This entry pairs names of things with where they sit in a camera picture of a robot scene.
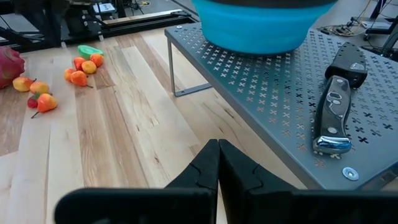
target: metal bolt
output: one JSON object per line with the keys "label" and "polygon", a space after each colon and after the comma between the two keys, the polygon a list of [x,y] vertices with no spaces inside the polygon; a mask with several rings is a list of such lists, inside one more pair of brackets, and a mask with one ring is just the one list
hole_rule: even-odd
{"label": "metal bolt", "polygon": [[356,170],[351,167],[344,167],[343,176],[345,176],[348,180],[357,181],[359,179],[359,174]]}
{"label": "metal bolt", "polygon": [[330,127],[330,128],[328,128],[328,132],[329,132],[329,133],[332,133],[332,134],[336,134],[336,133],[337,133],[337,130],[336,130],[336,128]]}

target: orange toy fruit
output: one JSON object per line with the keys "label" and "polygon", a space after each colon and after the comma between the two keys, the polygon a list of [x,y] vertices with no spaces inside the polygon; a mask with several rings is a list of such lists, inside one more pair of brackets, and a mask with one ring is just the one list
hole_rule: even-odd
{"label": "orange toy fruit", "polygon": [[97,71],[97,66],[92,61],[85,61],[81,65],[83,71],[87,74],[93,74]]}
{"label": "orange toy fruit", "polygon": [[104,63],[104,56],[100,54],[92,54],[90,56],[90,60],[94,62],[97,68],[100,68],[100,66]]}
{"label": "orange toy fruit", "polygon": [[70,75],[70,80],[73,84],[78,86],[88,86],[92,88],[92,86],[87,85],[87,76],[86,73],[82,71],[75,71]]}
{"label": "orange toy fruit", "polygon": [[73,59],[73,64],[75,65],[76,70],[83,71],[83,69],[81,68],[81,65],[85,61],[86,60],[82,57],[77,57],[77,58]]}
{"label": "orange toy fruit", "polygon": [[14,88],[18,91],[24,92],[24,91],[29,91],[30,86],[35,82],[35,80],[31,80],[30,78],[27,77],[17,77],[12,81],[12,85]]}
{"label": "orange toy fruit", "polygon": [[30,91],[34,94],[34,93],[49,93],[50,91],[50,87],[45,83],[45,82],[33,82],[30,85]]}
{"label": "orange toy fruit", "polygon": [[45,113],[53,110],[58,106],[57,100],[48,93],[43,93],[37,99],[37,112],[31,118],[34,118],[38,113]]}
{"label": "orange toy fruit", "polygon": [[66,81],[70,81],[71,82],[71,80],[70,80],[70,75],[73,73],[73,72],[75,72],[76,70],[75,69],[73,69],[73,68],[68,68],[68,69],[66,69],[64,72],[63,72],[63,78],[66,80]]}

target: perforated metal shelf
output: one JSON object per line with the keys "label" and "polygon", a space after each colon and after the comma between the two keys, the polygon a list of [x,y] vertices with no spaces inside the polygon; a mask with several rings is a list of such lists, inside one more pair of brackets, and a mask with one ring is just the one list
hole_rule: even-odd
{"label": "perforated metal shelf", "polygon": [[[297,50],[257,57],[209,43],[200,23],[165,34],[308,188],[379,189],[395,177],[398,63],[364,50],[369,75],[353,91],[346,124],[354,147],[341,156],[319,155],[312,150],[315,110],[324,71],[343,42],[310,30]],[[359,179],[344,177],[345,167]]]}

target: blue collapsible bowl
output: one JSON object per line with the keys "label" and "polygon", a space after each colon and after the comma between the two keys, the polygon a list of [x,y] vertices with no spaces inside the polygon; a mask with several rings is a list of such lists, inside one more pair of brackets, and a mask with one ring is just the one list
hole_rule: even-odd
{"label": "blue collapsible bowl", "polygon": [[210,0],[192,2],[208,41],[236,52],[265,55],[289,52],[299,47],[312,24],[335,3],[300,8],[264,8]]}

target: toy fruit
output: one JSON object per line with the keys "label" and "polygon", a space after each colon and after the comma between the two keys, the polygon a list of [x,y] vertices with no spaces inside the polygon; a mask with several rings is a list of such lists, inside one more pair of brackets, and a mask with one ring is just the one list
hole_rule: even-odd
{"label": "toy fruit", "polygon": [[68,69],[66,69],[64,72],[63,72],[63,78],[66,80],[66,81],[70,81],[70,75],[73,73],[73,72],[75,72],[76,70],[75,69],[73,69],[73,68],[68,68]]}
{"label": "toy fruit", "polygon": [[38,113],[45,113],[53,110],[58,106],[57,100],[48,93],[43,93],[37,99],[37,112],[31,118],[34,118]]}
{"label": "toy fruit", "polygon": [[87,85],[87,75],[82,71],[75,71],[70,75],[70,80],[73,84],[78,86],[88,86],[92,88],[92,86]]}
{"label": "toy fruit", "polygon": [[102,50],[98,50],[94,47],[90,47],[87,45],[79,45],[77,47],[77,50],[79,51],[79,55],[86,60],[89,60],[92,54],[104,55],[104,52]]}
{"label": "toy fruit", "polygon": [[27,77],[17,77],[12,81],[12,85],[14,88],[18,91],[24,92],[24,91],[29,91],[31,84],[35,82],[35,80],[31,80],[30,78]]}
{"label": "toy fruit", "polygon": [[93,74],[97,71],[97,66],[92,61],[85,61],[81,65],[83,71],[87,74]]}
{"label": "toy fruit", "polygon": [[75,65],[76,70],[83,71],[83,69],[81,68],[81,65],[85,61],[86,60],[82,57],[77,57],[77,58],[73,59],[73,64]]}
{"label": "toy fruit", "polygon": [[27,99],[27,107],[36,108],[38,105],[37,99],[39,99],[40,93],[35,93],[29,99]]}
{"label": "toy fruit", "polygon": [[0,47],[0,89],[25,72],[25,61],[9,47]]}
{"label": "toy fruit", "polygon": [[94,62],[97,68],[100,68],[100,66],[104,63],[104,56],[100,54],[93,54],[90,56],[90,60]]}
{"label": "toy fruit", "polygon": [[41,82],[41,81],[37,81],[37,82],[33,82],[30,85],[30,91],[34,94],[34,93],[49,93],[50,91],[50,87],[45,83],[45,82]]}

